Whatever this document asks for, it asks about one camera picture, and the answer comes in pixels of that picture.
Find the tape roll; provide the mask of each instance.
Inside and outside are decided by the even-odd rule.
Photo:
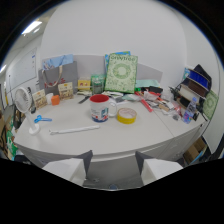
[[[137,113],[130,108],[121,108],[117,112],[117,120],[123,124],[132,124],[135,122]]]

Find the white cup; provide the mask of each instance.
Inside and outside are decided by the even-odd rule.
[[[91,116],[95,122],[105,122],[109,117],[117,115],[116,103],[109,102],[109,97],[103,94],[96,94],[90,97]],[[115,113],[109,113],[109,106],[113,105],[116,109]]]
[[[53,93],[48,93],[48,94],[46,95],[47,103],[48,103],[48,104],[51,104],[51,97],[52,97],[53,95],[54,95]]]

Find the white fan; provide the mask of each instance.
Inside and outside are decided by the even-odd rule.
[[[34,123],[29,112],[32,104],[32,95],[30,92],[23,87],[17,89],[15,93],[15,104],[18,110],[26,115],[26,118],[31,126],[29,133],[31,135],[36,135],[40,131],[40,126],[39,124]]]

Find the desk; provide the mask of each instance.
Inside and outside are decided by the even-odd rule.
[[[39,109],[32,115],[33,119],[40,114],[43,118],[52,118],[53,121],[40,121],[41,130],[35,136],[29,134],[29,124],[26,119],[24,120],[15,137],[15,143],[31,162],[42,168],[50,161],[68,159],[92,150],[92,166],[101,164],[99,169],[106,173],[104,165],[115,161],[116,173],[122,179],[122,175],[125,176],[128,172],[130,175],[138,173],[134,156],[136,150],[155,158],[162,158],[164,153],[172,151],[172,144],[176,142],[177,137],[183,137],[184,133],[191,133],[185,138],[186,144],[191,143],[191,138],[204,122],[199,115],[197,122],[192,121],[187,125],[161,112],[150,113],[140,102],[129,102],[118,105],[118,109],[122,107],[134,109],[137,117],[133,124],[122,124],[114,117],[100,123],[99,129],[50,135],[49,129],[57,131],[96,125],[91,119],[89,99],[83,104],[78,104],[83,98],[75,95],[74,99],[61,101],[59,105],[47,105]],[[119,170],[118,164],[122,167],[123,173]]]

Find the cardboard box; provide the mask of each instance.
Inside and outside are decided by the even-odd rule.
[[[207,147],[207,145],[204,143],[202,138],[195,141],[183,154],[186,162],[190,164],[199,155],[199,153],[205,149],[205,147]]]

